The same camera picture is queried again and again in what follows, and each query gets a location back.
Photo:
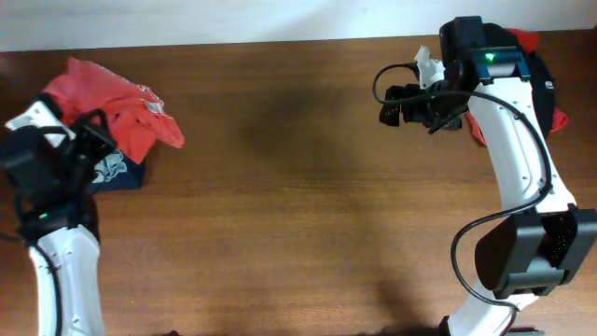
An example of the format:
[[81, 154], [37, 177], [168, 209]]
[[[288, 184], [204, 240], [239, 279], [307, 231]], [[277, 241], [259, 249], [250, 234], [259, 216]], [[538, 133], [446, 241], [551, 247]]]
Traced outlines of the red soccer print t-shirt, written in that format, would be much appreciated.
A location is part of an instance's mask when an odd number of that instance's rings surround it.
[[118, 149], [137, 164], [158, 141], [175, 148], [185, 144], [178, 124], [150, 88], [98, 63], [69, 58], [66, 72], [52, 79], [43, 92], [58, 104], [62, 122], [69, 126], [93, 110], [103, 110]]

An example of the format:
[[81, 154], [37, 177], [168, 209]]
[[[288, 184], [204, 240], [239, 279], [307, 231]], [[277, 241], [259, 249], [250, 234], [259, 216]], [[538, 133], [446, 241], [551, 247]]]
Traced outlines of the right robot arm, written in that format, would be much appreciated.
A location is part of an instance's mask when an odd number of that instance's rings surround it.
[[375, 93], [379, 119], [430, 132], [468, 120], [488, 149], [501, 210], [475, 247], [478, 282], [437, 333], [512, 335], [526, 306], [575, 278], [596, 241], [596, 213], [578, 207], [549, 154], [557, 109], [536, 35], [465, 16], [443, 24], [439, 40], [439, 59], [421, 47], [408, 63], [414, 83]]

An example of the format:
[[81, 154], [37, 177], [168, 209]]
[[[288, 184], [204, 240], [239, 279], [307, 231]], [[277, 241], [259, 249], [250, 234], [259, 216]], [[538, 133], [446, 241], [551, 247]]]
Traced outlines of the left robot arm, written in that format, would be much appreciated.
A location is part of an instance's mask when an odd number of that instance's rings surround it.
[[35, 268], [41, 335], [103, 335], [100, 238], [90, 192], [115, 141], [103, 111], [72, 126], [41, 103], [7, 122], [1, 168], [15, 190], [17, 234]]

